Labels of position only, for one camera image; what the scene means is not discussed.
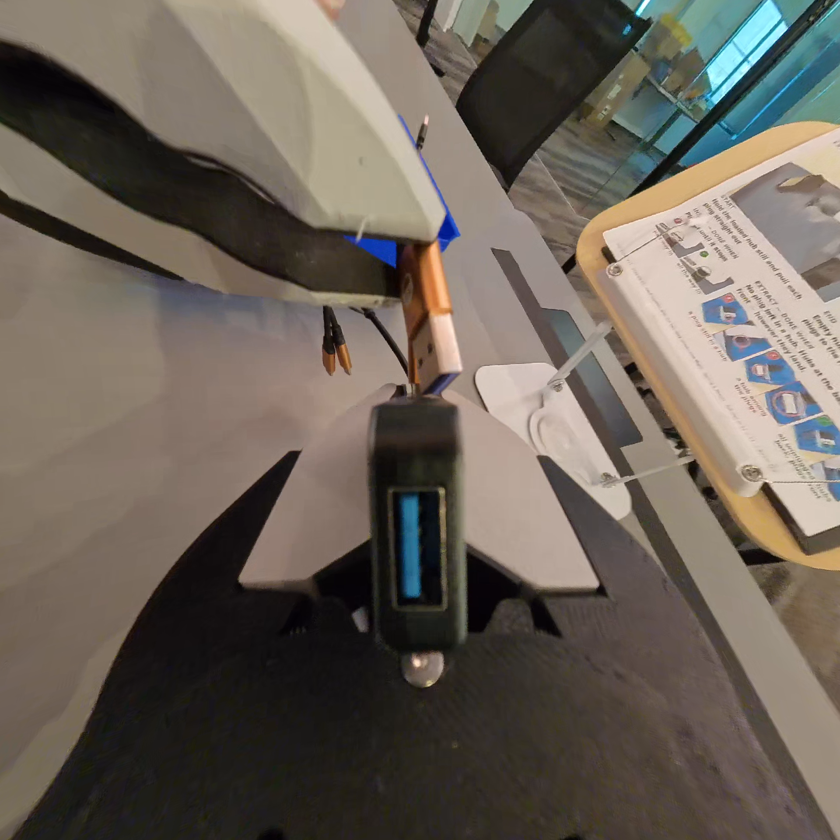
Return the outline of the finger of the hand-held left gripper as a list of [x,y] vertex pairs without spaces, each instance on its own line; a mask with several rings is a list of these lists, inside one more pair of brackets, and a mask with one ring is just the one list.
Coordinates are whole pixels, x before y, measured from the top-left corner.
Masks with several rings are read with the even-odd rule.
[[2,42],[313,228],[436,239],[446,211],[384,92],[318,2],[2,2]]
[[2,216],[230,296],[394,305],[397,269],[305,225],[243,175],[155,138],[51,59],[2,43]]

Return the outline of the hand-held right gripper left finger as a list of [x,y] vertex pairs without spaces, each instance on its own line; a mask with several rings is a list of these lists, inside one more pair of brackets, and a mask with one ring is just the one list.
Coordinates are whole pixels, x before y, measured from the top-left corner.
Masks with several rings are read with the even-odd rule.
[[378,388],[303,447],[239,575],[243,587],[313,587],[370,538],[371,411],[396,393],[393,383]]

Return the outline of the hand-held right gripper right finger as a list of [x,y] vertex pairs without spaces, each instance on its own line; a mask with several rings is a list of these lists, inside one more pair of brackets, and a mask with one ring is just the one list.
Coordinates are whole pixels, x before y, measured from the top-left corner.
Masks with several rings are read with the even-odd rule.
[[458,397],[464,534],[469,548],[538,592],[594,592],[598,577],[519,436]]

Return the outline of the black usb hub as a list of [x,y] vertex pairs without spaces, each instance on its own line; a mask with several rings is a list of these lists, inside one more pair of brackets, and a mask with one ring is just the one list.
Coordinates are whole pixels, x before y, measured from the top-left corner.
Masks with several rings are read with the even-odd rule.
[[468,630],[459,412],[399,397],[371,412],[368,453],[374,632],[400,655],[444,653]]

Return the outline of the thin metal stand rod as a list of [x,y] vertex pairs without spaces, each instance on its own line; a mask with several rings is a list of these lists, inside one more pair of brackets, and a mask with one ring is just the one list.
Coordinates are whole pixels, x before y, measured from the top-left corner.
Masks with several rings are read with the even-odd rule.
[[651,469],[644,469],[638,472],[634,472],[633,474],[627,476],[615,476],[610,473],[602,473],[600,478],[596,481],[595,487],[601,487],[603,489],[612,489],[615,487],[624,486],[634,481],[638,481],[644,478],[648,478],[651,476],[656,476],[661,474],[669,469],[674,469],[677,467],[688,466],[695,461],[695,457],[692,455],[682,456],[672,461],[668,462],[665,465],[660,465]]
[[595,346],[604,340],[611,331],[613,331],[613,324],[610,320],[606,319],[599,322],[591,334],[583,341],[582,345],[553,373],[545,386],[546,390],[554,392],[562,390],[570,374],[593,352]]

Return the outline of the blue plastic bin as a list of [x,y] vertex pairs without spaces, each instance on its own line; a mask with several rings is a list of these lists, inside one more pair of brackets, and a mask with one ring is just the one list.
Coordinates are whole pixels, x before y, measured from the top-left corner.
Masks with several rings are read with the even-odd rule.
[[323,295],[381,295],[395,278],[397,250],[437,245],[459,236],[416,136],[375,80],[359,66],[356,101],[338,78],[311,79],[310,102],[285,132],[279,118],[258,117],[269,146],[224,151],[290,210],[287,233],[297,240],[300,267],[321,275]]

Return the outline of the black office chair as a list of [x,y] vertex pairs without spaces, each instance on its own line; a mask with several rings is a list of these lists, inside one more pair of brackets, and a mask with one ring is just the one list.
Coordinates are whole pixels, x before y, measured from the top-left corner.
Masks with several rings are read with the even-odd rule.
[[534,1],[480,62],[456,110],[509,192],[541,145],[646,36],[620,1]]

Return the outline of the tan wooden board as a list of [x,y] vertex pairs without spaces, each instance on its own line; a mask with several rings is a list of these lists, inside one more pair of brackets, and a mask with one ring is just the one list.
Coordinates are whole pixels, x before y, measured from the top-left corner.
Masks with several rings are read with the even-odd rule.
[[653,352],[644,347],[643,328],[632,325],[629,310],[617,302],[613,283],[607,279],[603,249],[606,231],[686,203],[774,156],[837,130],[837,125],[823,121],[792,122],[768,129],[599,213],[584,228],[575,252],[584,278],[605,306],[619,338],[740,529],[778,560],[827,571],[839,569],[838,548],[811,555],[804,553],[763,493],[740,497],[724,477],[711,448],[701,440],[698,421],[690,414],[687,401],[677,396],[674,386],[666,383],[663,363],[657,362]]

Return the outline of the printed instruction sheet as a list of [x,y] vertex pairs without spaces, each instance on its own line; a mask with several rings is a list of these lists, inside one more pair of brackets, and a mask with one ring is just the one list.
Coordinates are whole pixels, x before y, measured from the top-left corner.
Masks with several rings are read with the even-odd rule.
[[838,549],[838,127],[605,226],[605,295],[709,477],[767,502],[799,552]]

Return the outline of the brown cardboard box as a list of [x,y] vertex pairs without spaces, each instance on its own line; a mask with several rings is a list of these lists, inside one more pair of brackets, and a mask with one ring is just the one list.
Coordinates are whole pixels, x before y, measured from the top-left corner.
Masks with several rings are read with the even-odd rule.
[[595,129],[606,126],[632,97],[649,71],[646,59],[631,51],[584,100],[581,121]]

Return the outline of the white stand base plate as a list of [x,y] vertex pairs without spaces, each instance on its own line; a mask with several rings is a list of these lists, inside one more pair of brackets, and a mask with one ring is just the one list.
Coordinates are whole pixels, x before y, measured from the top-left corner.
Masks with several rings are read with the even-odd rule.
[[629,492],[606,485],[617,469],[571,387],[549,387],[553,375],[546,363],[486,365],[475,383],[490,415],[560,467],[615,520],[624,520],[632,512]]

